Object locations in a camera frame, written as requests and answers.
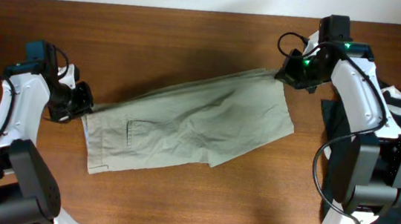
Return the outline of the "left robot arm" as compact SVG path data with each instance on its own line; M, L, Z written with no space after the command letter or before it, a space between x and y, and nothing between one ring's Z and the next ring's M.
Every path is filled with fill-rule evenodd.
M5 68L0 101L0 224L79 224L61 205L58 183L37 150L44 111L65 124L93 110L88 84L61 50L45 40L26 45L26 59Z

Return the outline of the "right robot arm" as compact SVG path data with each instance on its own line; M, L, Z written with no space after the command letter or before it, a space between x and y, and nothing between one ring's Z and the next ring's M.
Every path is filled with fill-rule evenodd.
M401 128L388 109L376 77L369 44L351 38L348 16L331 15L302 38L304 50L285 56L276 79L310 93L332 83L339 93L350 132L323 144L317 154L349 140L335 172L329 211L322 224L373 224L401 203Z

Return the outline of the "khaki shorts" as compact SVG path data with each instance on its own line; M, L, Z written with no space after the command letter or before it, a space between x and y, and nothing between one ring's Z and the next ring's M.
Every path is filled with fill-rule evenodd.
M82 118L89 174L190 163L215 167L293 134L270 69L173 85Z

